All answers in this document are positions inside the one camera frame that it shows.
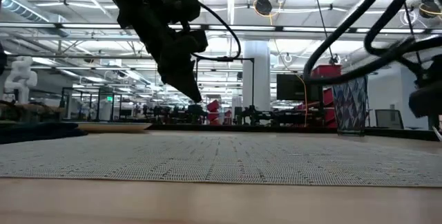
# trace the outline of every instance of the workstation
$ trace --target workstation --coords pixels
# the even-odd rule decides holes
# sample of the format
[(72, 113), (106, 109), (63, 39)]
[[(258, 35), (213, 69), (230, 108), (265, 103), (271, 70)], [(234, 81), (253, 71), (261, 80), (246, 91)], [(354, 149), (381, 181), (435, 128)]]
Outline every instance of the workstation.
[(438, 223), (441, 1), (2, 0), (0, 219)]

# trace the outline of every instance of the textured mat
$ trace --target textured mat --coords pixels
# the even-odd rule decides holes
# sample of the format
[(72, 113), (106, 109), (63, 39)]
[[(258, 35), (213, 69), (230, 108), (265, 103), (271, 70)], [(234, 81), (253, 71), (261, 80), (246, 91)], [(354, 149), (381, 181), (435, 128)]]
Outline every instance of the textured mat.
[(442, 187), (442, 156), (338, 138), (100, 135), (0, 146), (0, 177)]

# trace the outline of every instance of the gray mat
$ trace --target gray mat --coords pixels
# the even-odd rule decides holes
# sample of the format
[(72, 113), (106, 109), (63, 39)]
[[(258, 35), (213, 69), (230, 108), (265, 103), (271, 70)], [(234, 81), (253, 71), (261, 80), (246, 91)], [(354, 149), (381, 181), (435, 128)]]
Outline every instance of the gray mat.
[(0, 177), (442, 187), (442, 156), (340, 140), (100, 135), (0, 146)]

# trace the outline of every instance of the white robot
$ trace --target white robot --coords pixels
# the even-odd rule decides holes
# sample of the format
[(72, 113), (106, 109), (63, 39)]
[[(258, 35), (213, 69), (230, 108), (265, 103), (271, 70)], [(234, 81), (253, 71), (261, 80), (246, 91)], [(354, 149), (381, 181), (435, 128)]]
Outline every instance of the white robot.
[(5, 81), (6, 91), (19, 90), (19, 98), (15, 100), (20, 104), (28, 103), (29, 88), (37, 85), (37, 74), (30, 70), (32, 63), (31, 57), (17, 57), (17, 60), (12, 63), (11, 73)]

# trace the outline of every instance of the ceiling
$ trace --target ceiling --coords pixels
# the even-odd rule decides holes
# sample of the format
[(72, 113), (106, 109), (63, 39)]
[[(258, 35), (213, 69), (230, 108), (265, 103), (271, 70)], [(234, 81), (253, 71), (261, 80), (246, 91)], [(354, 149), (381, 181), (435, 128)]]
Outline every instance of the ceiling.
[[(95, 24), (116, 24), (118, 17), (118, 9), (112, 0), (13, 0), (20, 3), (21, 6), (28, 9), (27, 12), (33, 12), (43, 17), (44, 22), (64, 22), (64, 26), (68, 23), (86, 24), (83, 28), (38, 28), (29, 19), (26, 14), (19, 15), (14, 10), (5, 10), (3, 2), (3, 10), (0, 13), (1, 22), (21, 22), (29, 23), (29, 26), (18, 27), (17, 25), (5, 26), (0, 25), (0, 40), (10, 53), (19, 54), (35, 54), (38, 66), (50, 65), (58, 67), (66, 67), (69, 69), (60, 69), (64, 75), (72, 77), (76, 82), (92, 84), (93, 81), (84, 79), (96, 77), (95, 83), (106, 82), (109, 84), (135, 84), (130, 89), (124, 89), (126, 93), (144, 94), (142, 97), (152, 96), (156, 98), (158, 95), (165, 102), (187, 102), (187, 98), (179, 94), (174, 88), (169, 86), (161, 87), (161, 79), (155, 72), (155, 62), (150, 59), (149, 54), (145, 51), (143, 43), (139, 42), (136, 33), (133, 30), (121, 30), (119, 28), (102, 28)], [(253, 8), (255, 0), (200, 0), (211, 9), (215, 10), (219, 16), (231, 25), (239, 26), (236, 32), (241, 43), (251, 39), (263, 39), (269, 41), (271, 57), (271, 83), (276, 82), (276, 74), (287, 72), (288, 69), (293, 71), (301, 71), (308, 57), (315, 51), (325, 38), (323, 32), (323, 24), (318, 10), (316, 0), (271, 0), (273, 5), (272, 21), (268, 17), (261, 17)], [(362, 0), (319, 0), (321, 13), (323, 15), (324, 24), (328, 28), (337, 27), (348, 14)], [(352, 27), (354, 28), (370, 28), (380, 17), (381, 13), (391, 3), (392, 0), (377, 0), (376, 3), (364, 14)], [(419, 4), (420, 0), (408, 0), (408, 4)], [(386, 28), (406, 30), (408, 28), (406, 20), (404, 20), (405, 12), (399, 12)], [(412, 13), (412, 21), (415, 28), (440, 28), (442, 19), (423, 19)], [(311, 27), (311, 30), (293, 30), (291, 32), (275, 32), (275, 31), (254, 31), (247, 30), (247, 26), (295, 26), (295, 27)], [(200, 16), (195, 19), (192, 25), (211, 25), (219, 26), (218, 20), (210, 13), (202, 11)], [(209, 30), (206, 32), (209, 38), (209, 47), (204, 55), (228, 55), (235, 54), (237, 47), (235, 44), (230, 49), (230, 38), (222, 29)], [(388, 45), (398, 38), (407, 35), (407, 33), (388, 33), (380, 35), (376, 45)], [(360, 62), (367, 57), (363, 50), (363, 38), (365, 33), (347, 33), (340, 40), (331, 46), (333, 53), (338, 54), (344, 67)], [(289, 54), (290, 61), (284, 65), (282, 60), (286, 54)], [(91, 61), (85, 62), (84, 59), (47, 59), (51, 55), (58, 56), (91, 56), (95, 57)], [(108, 56), (108, 59), (100, 59), (100, 57)], [(324, 54), (324, 59), (319, 63), (328, 63), (328, 54)], [(126, 75), (118, 76), (114, 71), (106, 72), (105, 70), (78, 70), (74, 67), (104, 67), (112, 66), (114, 68), (139, 68), (135, 71), (122, 71)], [(211, 61), (201, 61), (200, 68), (218, 70), (224, 69), (226, 72), (210, 72), (200, 73), (198, 80), (207, 82), (202, 84), (202, 92), (219, 93), (225, 95), (226, 103), (229, 103), (231, 95), (241, 94), (241, 83), (237, 82), (237, 71), (242, 70), (241, 62), (219, 63)], [(272, 98), (276, 97), (276, 90), (272, 89)]]

